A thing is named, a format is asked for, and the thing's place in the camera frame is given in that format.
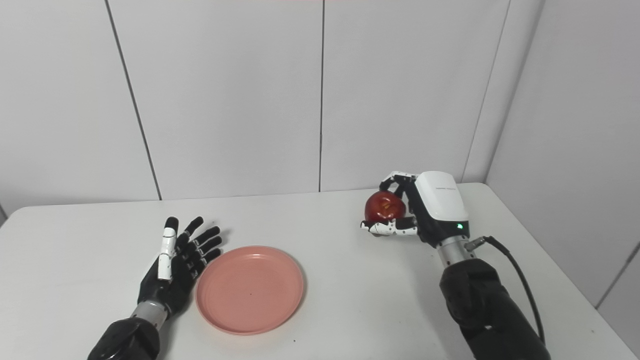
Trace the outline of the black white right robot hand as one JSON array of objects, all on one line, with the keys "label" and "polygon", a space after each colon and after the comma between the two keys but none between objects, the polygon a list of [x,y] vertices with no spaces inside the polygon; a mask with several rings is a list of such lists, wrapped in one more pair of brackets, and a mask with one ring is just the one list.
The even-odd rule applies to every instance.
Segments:
[{"label": "black white right robot hand", "polygon": [[375,236],[418,236],[420,241],[437,248],[446,239],[470,239],[469,214],[464,205],[455,178],[443,171],[425,171],[414,174],[393,171],[382,180],[378,189],[389,191],[398,200],[407,196],[409,216],[367,220],[361,229]]}]

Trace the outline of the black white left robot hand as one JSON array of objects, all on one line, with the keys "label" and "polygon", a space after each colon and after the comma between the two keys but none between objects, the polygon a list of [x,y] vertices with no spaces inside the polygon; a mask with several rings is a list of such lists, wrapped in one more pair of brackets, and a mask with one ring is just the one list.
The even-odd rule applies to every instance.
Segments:
[{"label": "black white left robot hand", "polygon": [[176,217],[166,219],[160,253],[142,278],[138,304],[156,303],[169,317],[182,312],[199,276],[222,253],[222,231],[217,225],[193,237],[203,223],[199,216],[179,231]]}]

